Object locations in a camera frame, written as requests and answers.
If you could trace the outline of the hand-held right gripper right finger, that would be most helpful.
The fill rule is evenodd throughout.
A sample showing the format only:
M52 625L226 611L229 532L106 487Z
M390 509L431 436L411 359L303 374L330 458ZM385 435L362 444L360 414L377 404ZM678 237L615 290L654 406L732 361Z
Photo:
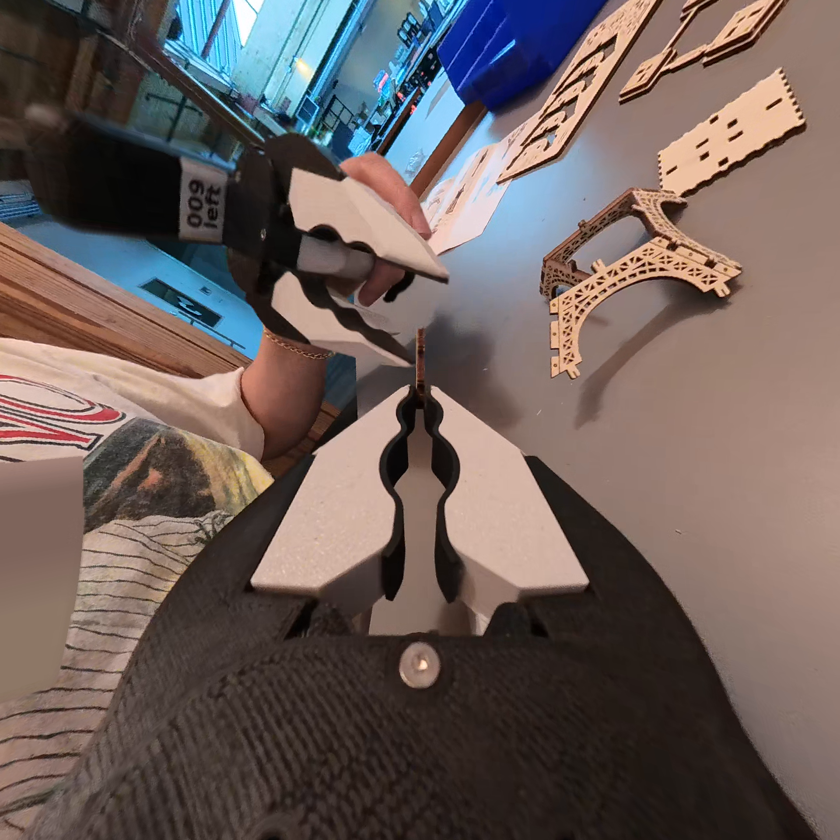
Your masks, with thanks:
M435 571L482 635L496 609L577 594L589 579L522 451L442 389L425 397L437 503Z

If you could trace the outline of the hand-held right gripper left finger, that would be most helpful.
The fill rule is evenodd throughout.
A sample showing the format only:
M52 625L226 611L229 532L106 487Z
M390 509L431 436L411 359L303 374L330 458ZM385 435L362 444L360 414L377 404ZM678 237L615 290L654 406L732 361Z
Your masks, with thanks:
M404 574L403 502L417 393L398 388L311 456L250 587L335 609L350 632L369 632L372 607L392 600Z

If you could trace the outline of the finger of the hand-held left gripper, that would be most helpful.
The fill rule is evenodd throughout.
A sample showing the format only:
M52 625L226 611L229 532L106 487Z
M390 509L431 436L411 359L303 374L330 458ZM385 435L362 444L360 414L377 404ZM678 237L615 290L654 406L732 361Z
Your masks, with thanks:
M396 210L369 187L296 167L288 204L301 234L297 267L312 274L367 280L376 264L446 283L448 270Z
M274 285L270 312L279 319L271 330L297 333L298 342L365 362L402 368L415 364L385 316L341 297L321 278L303 280L286 272Z

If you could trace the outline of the wooden tower arch assembly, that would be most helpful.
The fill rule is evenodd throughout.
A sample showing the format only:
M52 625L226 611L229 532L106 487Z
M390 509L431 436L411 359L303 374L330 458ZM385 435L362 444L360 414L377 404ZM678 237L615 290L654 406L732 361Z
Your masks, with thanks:
M632 187L590 219L542 260L540 293L549 302L550 375L579 377L581 329L596 307L630 286L657 278L681 280L719 298L731 294L730 282L742 273L739 262L684 234L666 209L682 208L686 200L671 191ZM591 270L580 269L574 257L584 245L615 223L634 217L649 240L607 265L598 259Z

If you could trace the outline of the person's left forearm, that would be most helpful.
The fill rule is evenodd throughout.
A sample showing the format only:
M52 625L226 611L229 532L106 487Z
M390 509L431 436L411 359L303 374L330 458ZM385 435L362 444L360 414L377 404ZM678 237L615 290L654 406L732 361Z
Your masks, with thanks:
M316 422L333 353L264 329L256 357L245 368L240 391L264 434L262 459L285 455Z

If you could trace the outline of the grey desk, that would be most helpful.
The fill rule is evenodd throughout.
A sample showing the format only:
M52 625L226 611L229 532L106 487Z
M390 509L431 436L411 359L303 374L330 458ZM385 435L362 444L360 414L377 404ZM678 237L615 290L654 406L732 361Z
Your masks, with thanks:
M787 2L752 47L628 103L676 32L663 2L558 161L509 185L447 287L380 307L427 376L616 525L678 597L764 761L838 838L838 2ZM783 68L805 129L688 197L678 226L742 265L719 298L644 281L550 376L544 256L657 154Z

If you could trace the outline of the person's left hand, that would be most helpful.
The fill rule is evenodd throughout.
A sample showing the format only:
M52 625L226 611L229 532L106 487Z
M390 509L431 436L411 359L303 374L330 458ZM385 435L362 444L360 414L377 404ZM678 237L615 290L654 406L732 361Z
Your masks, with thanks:
M421 203L389 162L376 153L366 153L339 164L350 178L369 187L423 239L432 236ZM369 279L358 289L356 300L369 307L404 277L404 270L378 261Z

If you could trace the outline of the paper instruction booklet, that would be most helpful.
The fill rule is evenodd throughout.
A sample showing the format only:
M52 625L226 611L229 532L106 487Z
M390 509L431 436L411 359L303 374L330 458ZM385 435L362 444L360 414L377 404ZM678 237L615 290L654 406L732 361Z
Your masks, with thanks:
M506 163L506 141L472 154L457 175L432 188L422 207L432 236L428 243L436 255L482 235L495 213L507 184L497 179Z

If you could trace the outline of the white printed T-shirt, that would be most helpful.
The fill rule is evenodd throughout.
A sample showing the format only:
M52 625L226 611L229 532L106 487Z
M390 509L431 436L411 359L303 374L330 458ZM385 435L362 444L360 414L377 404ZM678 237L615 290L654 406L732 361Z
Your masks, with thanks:
M242 370L189 379L99 353L1 345L2 463L82 458L87 532L233 517L272 483Z

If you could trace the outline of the narrow wooden part sheet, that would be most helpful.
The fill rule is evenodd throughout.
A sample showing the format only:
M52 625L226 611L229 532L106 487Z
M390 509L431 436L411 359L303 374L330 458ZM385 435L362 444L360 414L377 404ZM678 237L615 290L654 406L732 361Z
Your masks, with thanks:
M659 1L625 2L590 30L540 111L528 122L527 131L515 143L498 184L561 157L659 5Z

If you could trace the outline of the striped pale trousers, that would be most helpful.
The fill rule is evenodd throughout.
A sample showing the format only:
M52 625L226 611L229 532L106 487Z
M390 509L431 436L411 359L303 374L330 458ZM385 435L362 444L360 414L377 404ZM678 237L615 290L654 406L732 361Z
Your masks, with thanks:
M21 838L74 769L152 616L233 518L113 520L82 541L77 597L59 673L1 706L1 838Z

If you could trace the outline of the blue plastic bin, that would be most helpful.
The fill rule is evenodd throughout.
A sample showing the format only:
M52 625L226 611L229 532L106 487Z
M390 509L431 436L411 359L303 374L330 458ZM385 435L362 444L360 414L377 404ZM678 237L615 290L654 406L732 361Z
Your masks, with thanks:
M468 1L437 47L458 98L490 111L550 77L604 1Z

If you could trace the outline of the square wooden plate with holes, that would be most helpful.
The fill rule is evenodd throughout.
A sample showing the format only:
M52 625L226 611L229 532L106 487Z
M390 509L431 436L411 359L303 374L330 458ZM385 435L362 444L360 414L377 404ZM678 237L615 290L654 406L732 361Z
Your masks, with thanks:
M658 152L660 188L687 196L804 128L779 68Z

